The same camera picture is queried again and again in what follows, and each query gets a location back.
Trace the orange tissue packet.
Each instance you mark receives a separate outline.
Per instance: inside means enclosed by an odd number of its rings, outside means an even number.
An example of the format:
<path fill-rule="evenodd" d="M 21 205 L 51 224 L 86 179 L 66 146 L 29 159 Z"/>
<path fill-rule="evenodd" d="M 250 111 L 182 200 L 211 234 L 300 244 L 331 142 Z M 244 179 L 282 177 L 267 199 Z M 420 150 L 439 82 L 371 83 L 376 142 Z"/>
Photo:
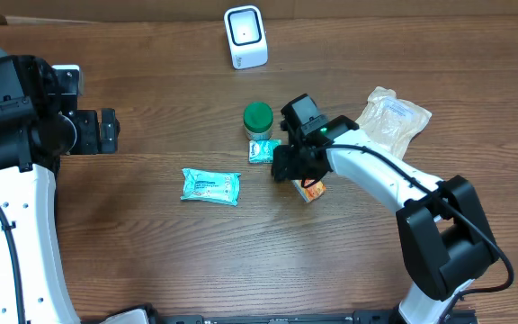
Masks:
<path fill-rule="evenodd" d="M 306 203 L 315 201 L 326 192 L 326 187 L 321 181 L 315 182 L 307 179 L 305 181 L 293 180 L 292 183 Z"/>

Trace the teal tissue packet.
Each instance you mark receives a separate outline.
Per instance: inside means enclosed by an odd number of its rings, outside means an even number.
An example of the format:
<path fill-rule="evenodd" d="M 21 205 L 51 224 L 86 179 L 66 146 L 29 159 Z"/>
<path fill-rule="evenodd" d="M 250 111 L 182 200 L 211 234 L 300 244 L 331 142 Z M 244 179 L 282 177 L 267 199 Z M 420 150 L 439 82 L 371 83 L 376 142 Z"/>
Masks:
<path fill-rule="evenodd" d="M 250 140 L 248 161 L 251 164 L 272 163 L 274 149 L 279 145 L 281 145 L 280 139 Z"/>

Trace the green lid plastic jar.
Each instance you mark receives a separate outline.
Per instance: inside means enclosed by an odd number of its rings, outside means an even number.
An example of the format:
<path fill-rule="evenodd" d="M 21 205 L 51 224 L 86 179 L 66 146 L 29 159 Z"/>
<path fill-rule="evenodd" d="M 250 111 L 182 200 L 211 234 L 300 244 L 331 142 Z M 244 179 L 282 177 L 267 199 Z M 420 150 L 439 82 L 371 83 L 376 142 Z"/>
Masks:
<path fill-rule="evenodd" d="M 268 140 L 272 136 L 272 108 L 263 102 L 250 103 L 244 110 L 243 123 L 250 140 Z"/>

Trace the beige snack pouch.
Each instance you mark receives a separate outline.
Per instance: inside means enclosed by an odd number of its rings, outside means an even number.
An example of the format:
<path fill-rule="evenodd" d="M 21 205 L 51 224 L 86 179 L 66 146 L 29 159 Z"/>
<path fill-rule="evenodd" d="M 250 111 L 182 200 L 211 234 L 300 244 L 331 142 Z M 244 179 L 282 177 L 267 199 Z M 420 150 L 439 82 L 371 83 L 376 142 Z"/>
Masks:
<path fill-rule="evenodd" d="M 425 108 L 399 99 L 392 89 L 377 86 L 355 121 L 370 139 L 393 156 L 402 159 L 407 148 L 432 117 Z"/>

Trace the teal wet wipes pack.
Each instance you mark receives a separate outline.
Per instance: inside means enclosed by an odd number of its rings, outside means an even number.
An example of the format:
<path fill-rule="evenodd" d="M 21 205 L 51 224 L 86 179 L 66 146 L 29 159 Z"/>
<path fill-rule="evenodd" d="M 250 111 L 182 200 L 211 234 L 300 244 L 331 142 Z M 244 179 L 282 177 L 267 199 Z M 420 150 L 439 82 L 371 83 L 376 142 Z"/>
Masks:
<path fill-rule="evenodd" d="M 237 206 L 240 192 L 239 173 L 183 169 L 182 201 L 201 201 Z"/>

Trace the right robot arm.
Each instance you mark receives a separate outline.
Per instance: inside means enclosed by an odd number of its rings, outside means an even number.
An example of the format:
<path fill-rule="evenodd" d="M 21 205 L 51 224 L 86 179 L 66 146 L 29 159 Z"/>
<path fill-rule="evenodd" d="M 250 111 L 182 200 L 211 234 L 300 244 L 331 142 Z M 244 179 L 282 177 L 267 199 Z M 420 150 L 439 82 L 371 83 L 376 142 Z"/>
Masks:
<path fill-rule="evenodd" d="M 469 286 L 500 255 L 477 192 L 456 175 L 443 181 L 421 172 L 374 143 L 359 125 L 333 120 L 303 94 L 281 110 L 289 142 L 274 151 L 275 181 L 310 187 L 333 172 L 360 186 L 394 213 L 412 285 L 393 311 L 363 310 L 356 323 L 474 323 L 455 310 Z"/>

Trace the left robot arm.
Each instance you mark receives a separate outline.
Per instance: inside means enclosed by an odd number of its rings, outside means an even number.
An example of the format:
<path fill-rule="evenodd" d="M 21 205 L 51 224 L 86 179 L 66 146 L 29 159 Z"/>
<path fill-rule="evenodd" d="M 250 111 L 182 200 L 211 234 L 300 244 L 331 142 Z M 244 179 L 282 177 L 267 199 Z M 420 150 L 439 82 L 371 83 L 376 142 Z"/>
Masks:
<path fill-rule="evenodd" d="M 115 111 L 79 110 L 81 71 L 0 50 L 0 322 L 76 323 L 55 223 L 65 155 L 112 154 Z"/>

